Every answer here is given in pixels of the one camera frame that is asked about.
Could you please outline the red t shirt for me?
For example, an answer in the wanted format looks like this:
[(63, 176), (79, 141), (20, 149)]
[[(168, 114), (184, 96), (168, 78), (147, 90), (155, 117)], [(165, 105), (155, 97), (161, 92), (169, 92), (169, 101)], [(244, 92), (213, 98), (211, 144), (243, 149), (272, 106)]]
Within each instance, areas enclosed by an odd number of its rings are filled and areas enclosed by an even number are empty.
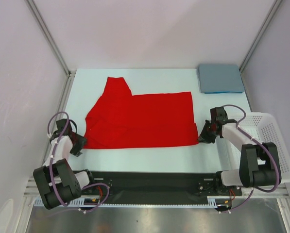
[(85, 118), (85, 149), (192, 146), (199, 143), (190, 92), (133, 95), (123, 77), (108, 77)]

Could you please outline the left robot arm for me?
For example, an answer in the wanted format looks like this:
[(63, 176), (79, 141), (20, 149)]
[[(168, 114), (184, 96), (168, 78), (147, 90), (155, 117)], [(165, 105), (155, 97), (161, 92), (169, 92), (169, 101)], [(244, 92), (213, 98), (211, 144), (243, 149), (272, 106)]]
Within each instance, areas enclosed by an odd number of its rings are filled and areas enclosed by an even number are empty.
[(50, 210), (68, 205), (79, 198), (82, 191), (93, 193), (97, 183), (87, 169), (74, 172), (68, 163), (70, 155), (78, 157), (82, 154), (86, 138), (74, 132), (61, 138), (55, 132), (49, 138), (50, 153), (43, 166), (34, 170), (33, 177), (44, 206)]

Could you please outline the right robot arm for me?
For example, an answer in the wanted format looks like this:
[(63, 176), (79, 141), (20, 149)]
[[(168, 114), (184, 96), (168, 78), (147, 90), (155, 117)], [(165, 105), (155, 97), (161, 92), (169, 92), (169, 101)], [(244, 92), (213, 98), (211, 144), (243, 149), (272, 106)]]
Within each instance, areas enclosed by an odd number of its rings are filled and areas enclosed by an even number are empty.
[(239, 168), (220, 172), (220, 178), (214, 181), (217, 194), (226, 194), (231, 186), (256, 188), (267, 193), (277, 189), (281, 173), (274, 143), (260, 143), (235, 120), (206, 120), (199, 142), (215, 143), (217, 137), (229, 141), (240, 151)]

